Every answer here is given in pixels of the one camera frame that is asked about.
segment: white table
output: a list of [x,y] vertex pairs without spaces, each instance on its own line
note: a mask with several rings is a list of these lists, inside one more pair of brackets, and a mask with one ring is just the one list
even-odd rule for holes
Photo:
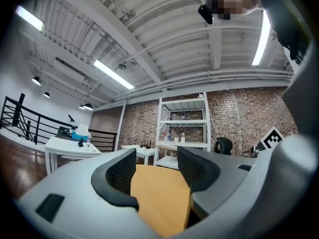
[[79,160],[101,154],[93,144],[88,146],[87,143],[83,143],[83,147],[80,148],[77,141],[64,140],[54,136],[50,138],[44,148],[45,167],[48,175],[58,167],[57,155],[62,158]]
[[144,149],[139,145],[122,145],[122,149],[136,149],[136,156],[144,158],[144,165],[148,165],[149,157],[155,154],[155,149]]

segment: black metal railing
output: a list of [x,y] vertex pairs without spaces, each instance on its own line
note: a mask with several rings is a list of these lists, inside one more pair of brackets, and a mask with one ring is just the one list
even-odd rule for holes
[[[19,108],[20,110],[18,117],[14,116],[16,108]],[[5,97],[0,119],[0,128],[6,128],[12,133],[17,134],[19,137],[23,137],[35,144],[45,144],[48,139],[57,135],[60,126],[77,128],[77,126],[32,111],[22,106],[18,101]],[[100,151],[114,151],[117,136],[116,133],[94,129],[89,129],[89,132],[92,135],[91,142]]]

